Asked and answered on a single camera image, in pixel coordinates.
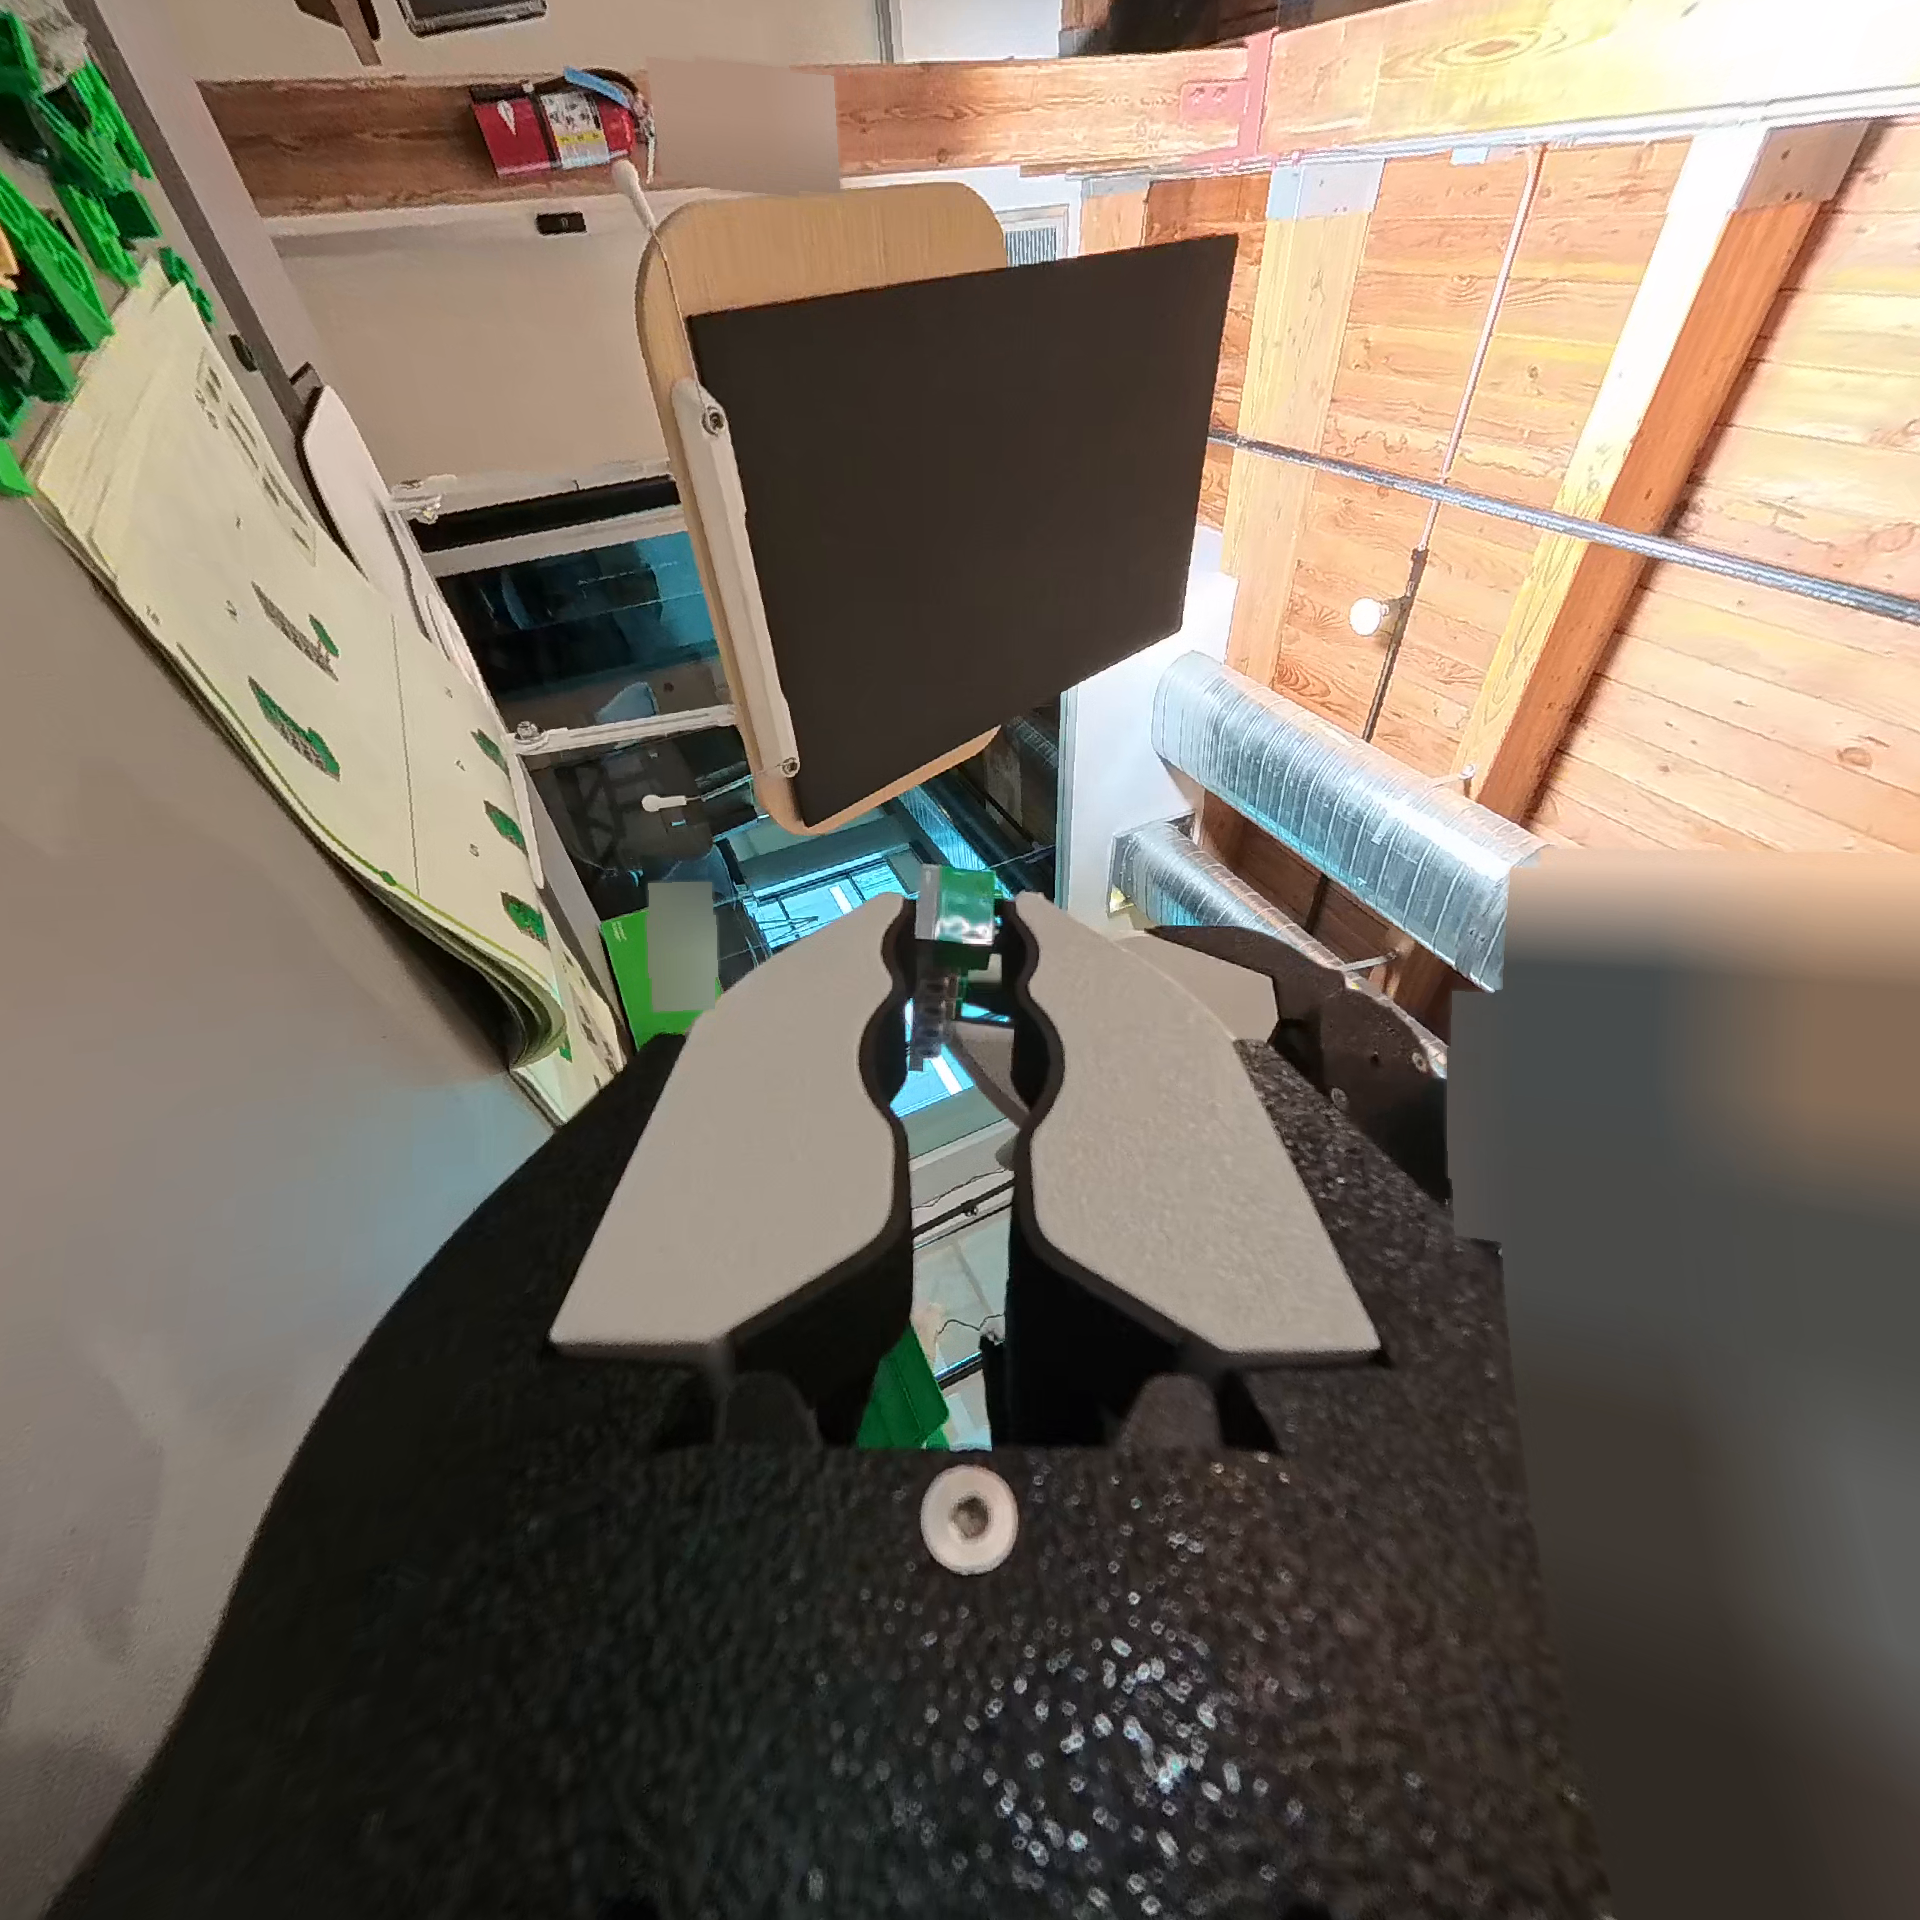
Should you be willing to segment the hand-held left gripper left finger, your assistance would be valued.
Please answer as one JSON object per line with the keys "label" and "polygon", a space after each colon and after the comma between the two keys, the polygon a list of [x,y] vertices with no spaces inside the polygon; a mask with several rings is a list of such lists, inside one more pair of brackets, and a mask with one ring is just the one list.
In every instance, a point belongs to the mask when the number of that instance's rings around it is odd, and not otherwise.
{"label": "hand-held left gripper left finger", "polygon": [[588,1363],[666,1363],[724,1398],[784,1382],[849,1445],[913,1309],[913,908],[781,948],[687,1029],[547,1329]]}

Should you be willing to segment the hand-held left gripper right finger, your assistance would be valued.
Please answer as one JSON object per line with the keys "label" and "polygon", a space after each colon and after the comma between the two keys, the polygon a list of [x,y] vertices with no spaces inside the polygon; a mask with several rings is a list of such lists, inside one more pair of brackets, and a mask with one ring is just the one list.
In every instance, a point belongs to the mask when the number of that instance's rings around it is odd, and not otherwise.
{"label": "hand-held left gripper right finger", "polygon": [[1007,1439],[1114,1439],[1160,1376],[1354,1368],[1380,1335],[1227,1025],[1038,895],[1007,903]]}

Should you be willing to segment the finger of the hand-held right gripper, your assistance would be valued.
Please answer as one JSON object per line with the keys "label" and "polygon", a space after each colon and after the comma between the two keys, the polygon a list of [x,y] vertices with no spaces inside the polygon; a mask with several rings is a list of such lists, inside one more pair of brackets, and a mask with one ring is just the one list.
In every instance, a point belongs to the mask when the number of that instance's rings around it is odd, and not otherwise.
{"label": "finger of the hand-held right gripper", "polygon": [[1161,937],[1161,930],[1129,931],[1114,948],[1194,995],[1236,1045],[1267,1045],[1282,1025],[1276,987],[1267,972]]}
{"label": "finger of the hand-held right gripper", "polygon": [[1020,1090],[1012,1021],[955,1021],[948,1029],[940,1066],[963,1077],[971,1106],[995,1110],[1012,1128],[1027,1126],[1027,1096]]}

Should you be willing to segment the grey lego wedge plate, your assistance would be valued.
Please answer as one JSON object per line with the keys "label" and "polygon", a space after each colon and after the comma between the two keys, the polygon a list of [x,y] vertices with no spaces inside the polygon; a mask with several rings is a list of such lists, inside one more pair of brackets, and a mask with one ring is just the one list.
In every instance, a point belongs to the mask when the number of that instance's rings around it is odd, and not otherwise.
{"label": "grey lego wedge plate", "polygon": [[963,948],[913,943],[913,997],[908,1010],[908,1069],[919,1071],[948,1049],[955,1002],[963,1000]]}

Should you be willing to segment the grey desk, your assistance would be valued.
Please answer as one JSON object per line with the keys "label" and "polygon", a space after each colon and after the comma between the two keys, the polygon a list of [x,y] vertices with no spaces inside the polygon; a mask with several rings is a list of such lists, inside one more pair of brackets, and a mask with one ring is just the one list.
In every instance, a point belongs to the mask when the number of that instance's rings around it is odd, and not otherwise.
{"label": "grey desk", "polygon": [[[67,3],[301,504],[291,367]],[[4,1910],[132,1804],[323,1396],[551,1136],[509,1002],[297,824],[36,491],[4,499]]]}

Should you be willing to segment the green cardboard lego box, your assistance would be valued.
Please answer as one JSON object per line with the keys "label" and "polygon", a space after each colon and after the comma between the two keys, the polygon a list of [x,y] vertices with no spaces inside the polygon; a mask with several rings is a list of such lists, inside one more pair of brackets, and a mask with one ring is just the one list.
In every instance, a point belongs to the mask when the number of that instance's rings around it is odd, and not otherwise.
{"label": "green cardboard lego box", "polygon": [[648,882],[648,903],[600,923],[636,1048],[683,1038],[724,995],[711,882]]}

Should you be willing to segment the lego instruction booklet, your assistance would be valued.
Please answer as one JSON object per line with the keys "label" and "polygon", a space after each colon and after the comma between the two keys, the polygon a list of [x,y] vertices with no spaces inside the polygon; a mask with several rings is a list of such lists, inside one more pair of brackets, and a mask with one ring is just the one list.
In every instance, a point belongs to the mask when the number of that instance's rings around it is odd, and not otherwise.
{"label": "lego instruction booklet", "polygon": [[29,480],[308,838],[509,1002],[509,1069],[553,1118],[624,1066],[543,899],[482,692],[301,504],[189,289],[148,260]]}

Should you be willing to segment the red fire extinguisher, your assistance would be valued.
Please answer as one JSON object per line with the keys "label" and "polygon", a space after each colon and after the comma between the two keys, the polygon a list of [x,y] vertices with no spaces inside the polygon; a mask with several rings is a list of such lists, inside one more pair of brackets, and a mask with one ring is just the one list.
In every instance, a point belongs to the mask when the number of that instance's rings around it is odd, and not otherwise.
{"label": "red fire extinguisher", "polygon": [[469,85],[466,102],[498,179],[586,173],[613,162],[631,162],[641,179],[655,173],[655,115],[639,85],[607,66]]}

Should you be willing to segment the pile of lego pieces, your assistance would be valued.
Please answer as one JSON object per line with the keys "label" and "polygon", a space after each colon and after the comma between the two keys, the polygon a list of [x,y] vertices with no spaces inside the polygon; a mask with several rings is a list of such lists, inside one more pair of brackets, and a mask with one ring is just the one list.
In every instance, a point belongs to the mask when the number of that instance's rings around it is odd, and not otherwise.
{"label": "pile of lego pieces", "polygon": [[138,300],[217,304],[163,239],[153,157],[64,3],[4,3],[4,496],[35,496],[21,433],[78,394],[85,360]]}

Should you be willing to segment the silver air duct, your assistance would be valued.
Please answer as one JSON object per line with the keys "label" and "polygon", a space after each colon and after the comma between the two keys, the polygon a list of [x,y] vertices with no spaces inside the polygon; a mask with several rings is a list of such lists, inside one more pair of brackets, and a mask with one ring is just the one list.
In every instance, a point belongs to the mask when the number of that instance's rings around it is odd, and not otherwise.
{"label": "silver air duct", "polygon": [[1151,746],[1474,987],[1501,987],[1509,882],[1540,836],[1200,652],[1161,669]]}

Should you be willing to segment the black board wooden frame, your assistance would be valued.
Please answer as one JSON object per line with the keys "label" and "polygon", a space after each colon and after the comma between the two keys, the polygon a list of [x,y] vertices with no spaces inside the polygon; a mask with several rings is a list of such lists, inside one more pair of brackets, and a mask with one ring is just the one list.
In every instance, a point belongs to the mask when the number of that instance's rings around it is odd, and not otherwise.
{"label": "black board wooden frame", "polygon": [[1017,267],[959,179],[658,221],[641,360],[669,471],[673,380],[733,429],[796,836],[1180,628],[1233,270],[1232,230]]}

